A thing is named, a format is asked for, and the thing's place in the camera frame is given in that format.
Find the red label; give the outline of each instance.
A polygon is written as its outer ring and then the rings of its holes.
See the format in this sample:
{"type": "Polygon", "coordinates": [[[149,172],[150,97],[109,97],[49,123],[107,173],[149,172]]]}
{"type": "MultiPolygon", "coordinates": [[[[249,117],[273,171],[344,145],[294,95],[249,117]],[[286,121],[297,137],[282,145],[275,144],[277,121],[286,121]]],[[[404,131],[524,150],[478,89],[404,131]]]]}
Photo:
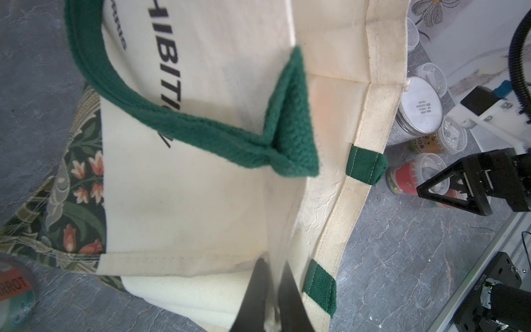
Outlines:
{"type": "Polygon", "coordinates": [[[417,179],[414,174],[414,163],[407,163],[396,170],[396,185],[403,192],[417,195],[417,179]]]}
{"type": "Polygon", "coordinates": [[[4,263],[1,267],[0,302],[31,290],[30,283],[16,268],[4,263]]]}

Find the green fabric loop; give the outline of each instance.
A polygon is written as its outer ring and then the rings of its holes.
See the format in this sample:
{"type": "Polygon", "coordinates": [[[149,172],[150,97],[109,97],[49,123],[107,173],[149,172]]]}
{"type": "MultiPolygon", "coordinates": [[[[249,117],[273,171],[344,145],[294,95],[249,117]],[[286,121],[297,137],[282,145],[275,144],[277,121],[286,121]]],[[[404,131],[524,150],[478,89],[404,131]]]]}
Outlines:
{"type": "Polygon", "coordinates": [[[316,261],[310,261],[302,291],[330,317],[336,312],[336,281],[316,261]]]}
{"type": "Polygon", "coordinates": [[[287,177],[318,175],[319,159],[313,140],[303,58],[298,47],[294,48],[269,99],[263,135],[257,135],[174,112],[131,90],[107,57],[101,34],[102,8],[102,0],[67,0],[65,5],[65,23],[74,61],[102,97],[162,135],[243,167],[271,165],[275,172],[287,177]]]}
{"type": "Polygon", "coordinates": [[[387,169],[387,158],[371,150],[351,146],[345,173],[366,184],[377,184],[387,169]]]}

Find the white canvas fabric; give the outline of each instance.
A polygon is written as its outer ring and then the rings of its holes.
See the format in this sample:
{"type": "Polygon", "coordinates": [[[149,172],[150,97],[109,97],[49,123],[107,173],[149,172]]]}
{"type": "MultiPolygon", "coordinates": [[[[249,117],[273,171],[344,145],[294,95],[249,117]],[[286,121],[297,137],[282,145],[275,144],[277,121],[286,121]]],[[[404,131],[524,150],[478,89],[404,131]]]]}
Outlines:
{"type": "MultiPolygon", "coordinates": [[[[408,0],[158,6],[169,13],[181,77],[198,73],[183,78],[181,112],[260,133],[294,36],[308,73],[315,178],[244,169],[175,140],[168,148],[157,132],[101,101],[108,240],[97,273],[121,275],[132,294],[214,331],[232,325],[259,256],[271,259],[276,281],[288,258],[299,288],[312,258],[336,276],[370,189],[345,175],[348,153],[352,144],[385,148],[405,86],[408,0]]],[[[150,7],[106,1],[102,31],[122,79],[162,105],[168,73],[159,68],[150,7]]],[[[303,302],[315,330],[327,331],[329,314],[306,294],[303,302]]]]}

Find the floral print bag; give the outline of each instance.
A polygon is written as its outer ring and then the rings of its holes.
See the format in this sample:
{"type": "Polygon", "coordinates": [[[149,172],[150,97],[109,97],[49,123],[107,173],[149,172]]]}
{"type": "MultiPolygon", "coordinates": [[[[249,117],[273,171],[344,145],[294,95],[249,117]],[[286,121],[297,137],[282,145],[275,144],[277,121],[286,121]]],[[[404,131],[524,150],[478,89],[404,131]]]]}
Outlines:
{"type": "MultiPolygon", "coordinates": [[[[96,272],[105,253],[100,98],[88,85],[55,175],[0,228],[0,250],[48,267],[96,272]]],[[[119,290],[119,277],[97,276],[119,290]]]]}

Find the container lid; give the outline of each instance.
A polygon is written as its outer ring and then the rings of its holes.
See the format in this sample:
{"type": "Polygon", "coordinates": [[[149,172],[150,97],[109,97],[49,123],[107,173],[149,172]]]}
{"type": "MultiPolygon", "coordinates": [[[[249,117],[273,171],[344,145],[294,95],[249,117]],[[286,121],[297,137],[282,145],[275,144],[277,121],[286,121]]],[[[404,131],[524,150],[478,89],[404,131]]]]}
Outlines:
{"type": "Polygon", "coordinates": [[[415,23],[407,18],[407,50],[411,52],[417,47],[418,42],[420,41],[420,36],[418,35],[418,29],[415,23]]]}
{"type": "MultiPolygon", "coordinates": [[[[420,154],[415,159],[415,175],[417,177],[417,183],[423,184],[427,180],[436,176],[439,172],[446,168],[446,164],[436,154],[420,154]]],[[[430,188],[430,192],[444,195],[450,189],[450,178],[439,182],[435,186],[430,188]]]]}
{"type": "Polygon", "coordinates": [[[406,122],[423,134],[431,134],[442,124],[442,105],[437,91],[424,79],[409,78],[398,111],[406,122]]]}
{"type": "Polygon", "coordinates": [[[463,151],[468,143],[466,129],[449,116],[444,117],[442,125],[437,131],[437,136],[439,142],[451,155],[463,151]]]}
{"type": "Polygon", "coordinates": [[[434,63],[427,62],[418,66],[415,70],[415,75],[428,81],[428,83],[437,91],[439,97],[444,96],[446,93],[446,78],[444,77],[442,70],[434,63]]]}

